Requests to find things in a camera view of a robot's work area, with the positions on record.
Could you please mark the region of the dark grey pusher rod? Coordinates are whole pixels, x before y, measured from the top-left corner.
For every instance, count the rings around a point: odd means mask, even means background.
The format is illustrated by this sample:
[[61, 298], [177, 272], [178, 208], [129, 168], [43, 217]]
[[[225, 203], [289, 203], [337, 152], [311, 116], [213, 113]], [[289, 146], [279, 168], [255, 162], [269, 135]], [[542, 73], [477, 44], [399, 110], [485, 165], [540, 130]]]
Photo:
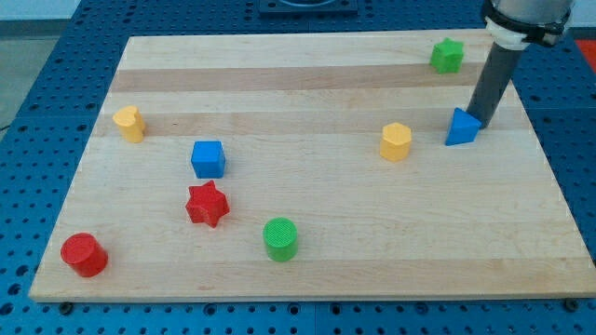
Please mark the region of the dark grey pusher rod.
[[521, 55], [521, 50], [492, 44], [467, 107], [467, 113], [481, 123], [480, 129], [490, 125]]

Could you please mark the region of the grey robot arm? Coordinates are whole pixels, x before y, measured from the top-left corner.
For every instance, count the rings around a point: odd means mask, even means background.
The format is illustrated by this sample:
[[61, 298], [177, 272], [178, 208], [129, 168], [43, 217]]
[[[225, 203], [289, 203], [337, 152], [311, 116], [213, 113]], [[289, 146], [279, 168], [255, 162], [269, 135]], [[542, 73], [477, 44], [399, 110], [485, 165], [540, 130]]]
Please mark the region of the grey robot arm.
[[554, 47], [566, 32], [573, 0], [484, 0], [481, 18], [494, 39], [467, 112], [486, 128], [523, 51]]

